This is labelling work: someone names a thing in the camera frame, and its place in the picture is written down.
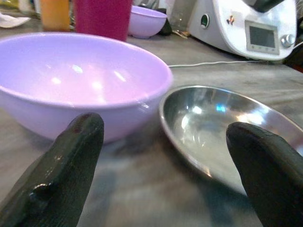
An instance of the small purple bowl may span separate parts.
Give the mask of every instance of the small purple bowl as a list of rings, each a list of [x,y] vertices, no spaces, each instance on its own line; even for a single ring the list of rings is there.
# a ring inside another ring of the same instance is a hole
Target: small purple bowl
[[[151,117],[172,83],[157,56],[114,39],[35,33],[0,40],[0,104],[24,127],[55,139],[81,113],[96,112],[105,142]]]
[[[132,6],[128,33],[136,38],[147,39],[164,26],[167,15],[152,9]]]

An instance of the red cup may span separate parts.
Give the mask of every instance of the red cup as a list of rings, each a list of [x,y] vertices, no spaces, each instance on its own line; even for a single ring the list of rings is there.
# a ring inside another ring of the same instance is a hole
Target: red cup
[[[133,0],[73,0],[76,32],[125,41]]]

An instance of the kitchen counter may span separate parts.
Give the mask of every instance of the kitchen counter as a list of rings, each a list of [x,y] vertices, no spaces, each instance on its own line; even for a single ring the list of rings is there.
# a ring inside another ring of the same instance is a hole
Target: kitchen counter
[[[32,19],[0,38],[41,31]],[[176,35],[128,38],[168,65],[243,61],[196,39]],[[282,112],[303,126],[303,74],[279,64],[238,63],[175,68],[174,87],[224,87]],[[0,111],[0,200],[51,145]],[[248,199],[197,174],[163,133],[157,115],[136,133],[102,148],[79,227],[260,227]]]

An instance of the metal bowl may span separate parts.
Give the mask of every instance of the metal bowl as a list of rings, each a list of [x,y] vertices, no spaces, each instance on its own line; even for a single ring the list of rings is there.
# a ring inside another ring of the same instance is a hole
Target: metal bowl
[[[303,130],[298,125],[254,99],[225,89],[171,90],[160,103],[160,118],[168,138],[194,167],[242,194],[246,193],[226,145],[229,124],[248,122],[271,131],[303,156]]]

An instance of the white paper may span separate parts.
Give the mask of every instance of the white paper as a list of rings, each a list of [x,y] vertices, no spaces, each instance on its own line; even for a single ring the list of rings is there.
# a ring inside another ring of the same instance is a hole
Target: white paper
[[[29,20],[29,17],[11,17],[9,15],[3,15],[0,13],[0,27],[3,28],[17,27]]]

